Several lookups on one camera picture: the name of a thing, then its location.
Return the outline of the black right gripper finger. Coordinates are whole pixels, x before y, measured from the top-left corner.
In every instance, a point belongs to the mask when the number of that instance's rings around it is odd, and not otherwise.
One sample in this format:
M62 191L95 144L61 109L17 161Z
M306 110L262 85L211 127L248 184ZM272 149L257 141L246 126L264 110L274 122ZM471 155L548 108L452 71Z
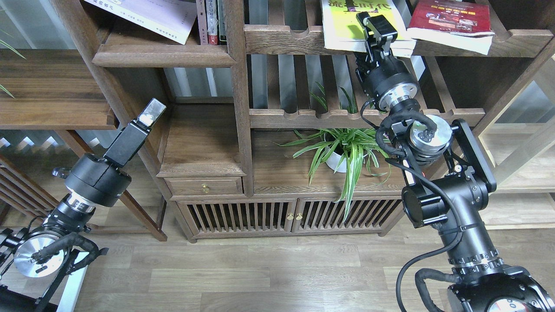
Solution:
M368 12L360 12L356 19L362 26L366 43L386 44L396 41L398 32L385 16L370 16Z

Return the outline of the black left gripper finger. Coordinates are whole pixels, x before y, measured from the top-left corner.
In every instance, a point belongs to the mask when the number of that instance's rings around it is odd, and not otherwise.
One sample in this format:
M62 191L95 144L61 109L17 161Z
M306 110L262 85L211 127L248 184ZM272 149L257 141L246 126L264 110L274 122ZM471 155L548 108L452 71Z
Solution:
M166 105L153 97L144 110L137 117L137 124L145 130L151 129L153 124L161 117L166 110Z

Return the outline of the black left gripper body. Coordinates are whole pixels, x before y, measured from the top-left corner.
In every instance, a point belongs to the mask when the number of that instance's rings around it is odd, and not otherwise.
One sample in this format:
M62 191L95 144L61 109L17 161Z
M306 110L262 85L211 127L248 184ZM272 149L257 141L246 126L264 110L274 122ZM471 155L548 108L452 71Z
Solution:
M105 207L113 207L131 183L131 176L121 168L144 144L151 127L131 121L115 138L102 158L86 153L71 168L65 180L72 194Z

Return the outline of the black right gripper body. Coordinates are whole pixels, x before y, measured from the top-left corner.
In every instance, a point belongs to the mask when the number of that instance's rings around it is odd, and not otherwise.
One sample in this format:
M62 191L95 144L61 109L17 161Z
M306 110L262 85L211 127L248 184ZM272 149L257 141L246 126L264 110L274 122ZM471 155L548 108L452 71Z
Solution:
M375 34L367 38L367 51L355 52L356 75L363 91L380 111L419 109L414 99L418 82L405 64L391 52L397 33Z

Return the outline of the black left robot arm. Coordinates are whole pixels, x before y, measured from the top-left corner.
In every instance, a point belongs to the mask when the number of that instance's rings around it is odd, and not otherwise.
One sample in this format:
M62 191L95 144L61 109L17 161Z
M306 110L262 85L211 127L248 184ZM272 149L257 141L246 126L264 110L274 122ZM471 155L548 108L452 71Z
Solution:
M107 247L99 248L81 233L91 231L87 222L97 206L113 207L127 189L131 176L122 168L143 146L165 109L158 99L151 99L144 111L119 132L103 157L85 153L72 168L55 168L53 175L65 179L69 193L39 227L24 227L16 234L12 229L2 231L1 264L12 256L12 264L27 277L56 274L39 298L1 286L3 312L55 312L58 306L50 300L63 279L108 253Z

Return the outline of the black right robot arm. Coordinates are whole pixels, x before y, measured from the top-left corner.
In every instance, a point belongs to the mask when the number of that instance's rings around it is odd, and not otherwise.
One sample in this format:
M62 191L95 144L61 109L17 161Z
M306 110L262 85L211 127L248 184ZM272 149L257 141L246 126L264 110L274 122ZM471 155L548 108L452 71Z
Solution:
M356 75L369 103L388 113L375 127L376 142L388 154L387 162L404 171L401 198L414 227L432 226L444 243L402 267L395 286L400 310L406 310L401 299L406 270L446 252L451 274L429 268L415 274L428 311L439 311L425 283L432 279L450 283L453 311L552 312L554 301L529 271L504 263L480 217L497 182L470 127L463 119L449 123L422 114L415 99L418 83L390 48L397 30L383 15L360 12L356 18L366 39L366 52L356 53Z

